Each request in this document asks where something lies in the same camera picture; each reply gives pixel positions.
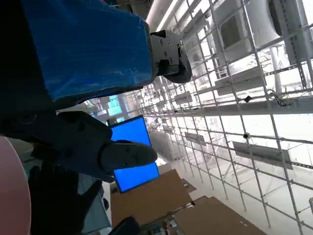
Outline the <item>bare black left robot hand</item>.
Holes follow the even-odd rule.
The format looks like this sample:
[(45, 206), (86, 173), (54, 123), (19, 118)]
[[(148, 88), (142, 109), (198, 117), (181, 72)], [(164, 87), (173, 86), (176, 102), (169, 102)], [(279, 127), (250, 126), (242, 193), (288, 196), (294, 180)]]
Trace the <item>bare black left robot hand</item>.
[(191, 80), (182, 39), (151, 32), (137, 15), (100, 0), (0, 3), (0, 134), (33, 144), (33, 157), (113, 182), (117, 169), (156, 152), (113, 141), (106, 124), (71, 107), (151, 84)]

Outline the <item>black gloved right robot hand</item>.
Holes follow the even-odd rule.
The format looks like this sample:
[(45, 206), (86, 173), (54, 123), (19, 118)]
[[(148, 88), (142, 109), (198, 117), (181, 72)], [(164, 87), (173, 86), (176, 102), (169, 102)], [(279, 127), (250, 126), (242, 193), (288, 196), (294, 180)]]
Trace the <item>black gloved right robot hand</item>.
[(32, 235), (81, 235), (85, 218), (102, 182), (95, 181), (83, 194), (78, 193), (79, 175), (53, 166), (30, 170)]

